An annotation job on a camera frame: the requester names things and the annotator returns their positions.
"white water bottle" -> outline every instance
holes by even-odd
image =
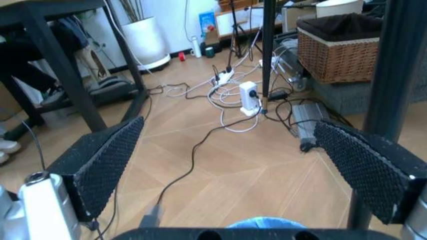
[[[192,50],[190,51],[191,55],[195,56],[196,58],[200,58],[202,56],[202,52],[200,51],[200,46],[199,46],[199,43],[197,42],[197,37],[192,36],[191,42],[192,42]]]

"red object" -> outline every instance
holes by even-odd
[[[179,60],[181,60],[181,62],[184,62],[186,60],[186,55],[184,54],[183,51],[180,51],[178,53],[178,57],[179,57]]]

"sneaker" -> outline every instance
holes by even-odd
[[[21,148],[21,145],[17,141],[9,141],[0,138],[0,151],[6,154],[13,154]]]
[[[67,97],[62,86],[51,88],[47,92],[47,97],[41,102],[42,106],[53,105],[61,102]]]
[[[4,164],[9,159],[9,155],[0,151],[0,164]]]

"black textured gripper pad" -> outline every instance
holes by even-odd
[[[384,224],[402,224],[424,188],[427,164],[384,137],[319,121],[316,144]]]
[[[142,117],[138,117],[84,135],[47,168],[62,176],[80,222],[91,221],[105,208],[143,125]]]

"white plant pot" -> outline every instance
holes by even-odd
[[[155,17],[122,26],[124,36],[135,57],[152,69],[167,63],[171,57]]]

